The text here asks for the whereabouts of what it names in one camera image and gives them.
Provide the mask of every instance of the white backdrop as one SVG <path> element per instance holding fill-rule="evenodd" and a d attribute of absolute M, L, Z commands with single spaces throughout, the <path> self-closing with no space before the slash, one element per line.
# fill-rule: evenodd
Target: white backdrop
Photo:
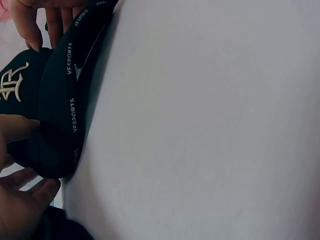
<path fill-rule="evenodd" d="M 319 11 L 127 0 L 68 215 L 98 240 L 319 239 Z"/>

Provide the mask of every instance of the human hand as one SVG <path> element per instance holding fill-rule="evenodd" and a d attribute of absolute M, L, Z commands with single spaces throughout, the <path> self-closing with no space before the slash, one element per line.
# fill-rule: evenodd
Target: human hand
<path fill-rule="evenodd" d="M 52 48 L 67 31 L 87 0 L 9 0 L 9 12 L 28 48 L 42 47 L 41 31 L 36 23 L 37 9 L 45 8 L 46 23 Z"/>
<path fill-rule="evenodd" d="M 7 144 L 28 138 L 39 122 L 18 115 L 0 114 L 0 170 L 14 160 L 7 154 Z M 20 191 L 37 176 L 31 168 L 0 177 L 0 239 L 27 239 L 36 230 L 43 212 L 56 196 L 60 181 L 43 179 L 28 191 Z"/>

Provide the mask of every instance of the embroidered logo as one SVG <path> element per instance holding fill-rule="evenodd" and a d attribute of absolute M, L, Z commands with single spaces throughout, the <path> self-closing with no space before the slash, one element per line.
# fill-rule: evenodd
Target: embroidered logo
<path fill-rule="evenodd" d="M 3 99 L 7 101 L 10 93 L 14 92 L 16 99 L 19 102 L 21 102 L 21 99 L 19 96 L 19 87 L 24 78 L 22 77 L 21 73 L 19 73 L 18 81 L 13 81 L 12 78 L 15 74 L 17 74 L 23 69 L 26 69 L 27 67 L 29 67 L 28 62 L 25 63 L 25 66 L 21 66 L 14 71 L 10 69 L 2 75 L 1 82 L 0 82 L 0 94 L 2 94 L 2 96 L 0 95 L 0 99 L 1 97 L 3 97 Z"/>

